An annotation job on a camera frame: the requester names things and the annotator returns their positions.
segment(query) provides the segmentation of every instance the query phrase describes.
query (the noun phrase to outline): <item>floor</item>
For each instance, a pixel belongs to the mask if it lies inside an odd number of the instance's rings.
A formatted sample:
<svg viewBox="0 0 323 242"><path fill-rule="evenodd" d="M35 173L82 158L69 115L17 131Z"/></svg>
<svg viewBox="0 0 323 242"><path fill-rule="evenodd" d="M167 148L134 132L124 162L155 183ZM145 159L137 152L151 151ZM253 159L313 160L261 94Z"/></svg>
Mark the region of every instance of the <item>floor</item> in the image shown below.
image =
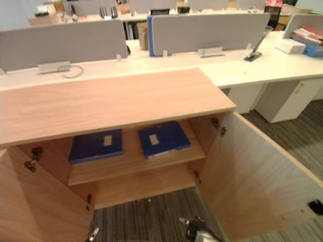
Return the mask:
<svg viewBox="0 0 323 242"><path fill-rule="evenodd" d="M323 180L323 100L314 101L296 120L269 124L257 112L244 117ZM197 189L186 189L95 212L92 228L100 227L96 242L184 242L179 217L202 217L222 240L221 229ZM323 218L266 233L243 242L322 242Z"/></svg>

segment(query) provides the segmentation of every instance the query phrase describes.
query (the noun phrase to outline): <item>gray partition panel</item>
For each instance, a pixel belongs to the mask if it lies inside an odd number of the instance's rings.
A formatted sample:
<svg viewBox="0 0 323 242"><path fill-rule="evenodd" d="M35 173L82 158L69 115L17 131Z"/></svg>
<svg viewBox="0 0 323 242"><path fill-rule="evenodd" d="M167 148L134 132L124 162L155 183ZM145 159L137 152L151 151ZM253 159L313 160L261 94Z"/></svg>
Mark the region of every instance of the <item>gray partition panel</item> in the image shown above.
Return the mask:
<svg viewBox="0 0 323 242"><path fill-rule="evenodd" d="M188 0L187 5L193 10L222 10L228 8L228 0Z"/></svg>
<svg viewBox="0 0 323 242"><path fill-rule="evenodd" d="M120 20L0 32L0 64L6 72L44 63L115 59L117 54L128 56Z"/></svg>
<svg viewBox="0 0 323 242"><path fill-rule="evenodd" d="M155 55L193 52L199 48L245 48L255 46L270 14L217 14L156 16L152 19Z"/></svg>
<svg viewBox="0 0 323 242"><path fill-rule="evenodd" d="M323 16L315 14L294 14L286 27L283 39L290 38L293 31L303 25L323 29Z"/></svg>
<svg viewBox="0 0 323 242"><path fill-rule="evenodd" d="M266 0L237 0L237 9L246 10L255 6L259 10L264 10Z"/></svg>
<svg viewBox="0 0 323 242"><path fill-rule="evenodd" d="M111 16L113 6L116 6L115 0L80 0L79 2L64 1L64 8L67 14L72 14L70 5L73 5L77 16L87 16L92 14L100 14L100 7L106 7L107 15Z"/></svg>
<svg viewBox="0 0 323 242"><path fill-rule="evenodd" d="M152 9L176 9L177 0L129 0L132 13L147 14Z"/></svg>

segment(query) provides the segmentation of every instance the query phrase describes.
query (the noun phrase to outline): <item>cabinet shelf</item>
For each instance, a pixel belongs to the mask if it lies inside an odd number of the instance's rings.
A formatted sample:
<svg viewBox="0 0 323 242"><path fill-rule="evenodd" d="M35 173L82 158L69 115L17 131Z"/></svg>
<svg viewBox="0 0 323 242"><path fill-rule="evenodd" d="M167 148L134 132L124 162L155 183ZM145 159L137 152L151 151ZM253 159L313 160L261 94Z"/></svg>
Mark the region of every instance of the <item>cabinet shelf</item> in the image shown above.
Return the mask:
<svg viewBox="0 0 323 242"><path fill-rule="evenodd" d="M84 200L91 194L92 205L101 209L194 186L192 171L182 163L80 184L71 189Z"/></svg>
<svg viewBox="0 0 323 242"><path fill-rule="evenodd" d="M205 154L188 121L181 120L179 123L190 140L191 147L146 159L138 135L138 130L143 127L124 129L122 134L124 154L71 165L68 185L74 186L205 158Z"/></svg>

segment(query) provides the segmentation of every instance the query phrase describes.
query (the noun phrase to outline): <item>cabinet top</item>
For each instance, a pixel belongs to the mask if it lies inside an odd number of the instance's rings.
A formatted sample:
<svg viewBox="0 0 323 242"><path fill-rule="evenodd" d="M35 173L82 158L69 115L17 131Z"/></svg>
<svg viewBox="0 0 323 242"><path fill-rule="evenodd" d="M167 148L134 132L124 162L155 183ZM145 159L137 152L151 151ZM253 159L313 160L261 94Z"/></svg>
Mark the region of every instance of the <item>cabinet top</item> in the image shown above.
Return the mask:
<svg viewBox="0 0 323 242"><path fill-rule="evenodd" d="M233 110L199 69L3 92L2 146Z"/></svg>

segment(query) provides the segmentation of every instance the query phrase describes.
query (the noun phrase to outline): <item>blue folder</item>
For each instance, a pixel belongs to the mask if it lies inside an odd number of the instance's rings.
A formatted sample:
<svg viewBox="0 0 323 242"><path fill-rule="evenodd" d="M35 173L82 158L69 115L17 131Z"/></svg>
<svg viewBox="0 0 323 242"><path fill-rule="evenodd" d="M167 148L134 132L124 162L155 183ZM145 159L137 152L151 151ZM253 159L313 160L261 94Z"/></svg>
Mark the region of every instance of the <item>blue folder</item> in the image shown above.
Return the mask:
<svg viewBox="0 0 323 242"><path fill-rule="evenodd" d="M147 17L147 34L148 34L148 49L149 49L149 56L154 57L156 56L153 53L153 41L152 41L152 18L153 16Z"/></svg>
<svg viewBox="0 0 323 242"><path fill-rule="evenodd" d="M292 39L302 44L306 44L306 48L303 52L304 55L309 57L323 57L323 46L299 39L297 37L292 37Z"/></svg>
<svg viewBox="0 0 323 242"><path fill-rule="evenodd" d="M111 130L75 136L69 162L75 164L122 154L122 130Z"/></svg>
<svg viewBox="0 0 323 242"><path fill-rule="evenodd" d="M139 137L146 158L191 146L178 122L140 130Z"/></svg>

